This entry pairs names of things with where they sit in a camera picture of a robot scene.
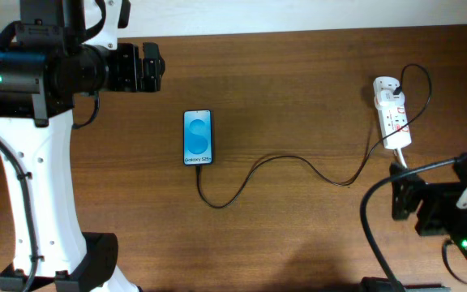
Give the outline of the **blue Galaxy smartphone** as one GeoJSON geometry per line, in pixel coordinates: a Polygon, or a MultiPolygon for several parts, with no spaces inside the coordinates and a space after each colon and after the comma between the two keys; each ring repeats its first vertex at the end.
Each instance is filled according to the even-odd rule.
{"type": "Polygon", "coordinates": [[[183,115],[184,165],[213,163],[212,112],[209,109],[190,110],[183,115]]]}

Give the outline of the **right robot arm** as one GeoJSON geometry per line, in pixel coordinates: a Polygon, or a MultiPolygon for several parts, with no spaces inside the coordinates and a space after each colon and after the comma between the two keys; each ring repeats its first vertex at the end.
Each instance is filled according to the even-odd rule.
{"type": "Polygon", "coordinates": [[[457,201],[467,187],[467,166],[453,166],[458,182],[427,183],[411,174],[392,183],[392,218],[403,221],[416,213],[420,236],[447,235],[467,259],[467,207],[457,201]]]}

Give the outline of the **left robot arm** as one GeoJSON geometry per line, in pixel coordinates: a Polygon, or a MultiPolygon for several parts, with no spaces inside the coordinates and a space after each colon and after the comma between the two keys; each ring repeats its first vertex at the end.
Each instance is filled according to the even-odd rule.
{"type": "Polygon", "coordinates": [[[159,47],[121,43],[128,1],[28,1],[0,32],[0,156],[15,255],[0,290],[133,291],[112,233],[83,232],[71,177],[76,94],[158,92],[159,47]]]}

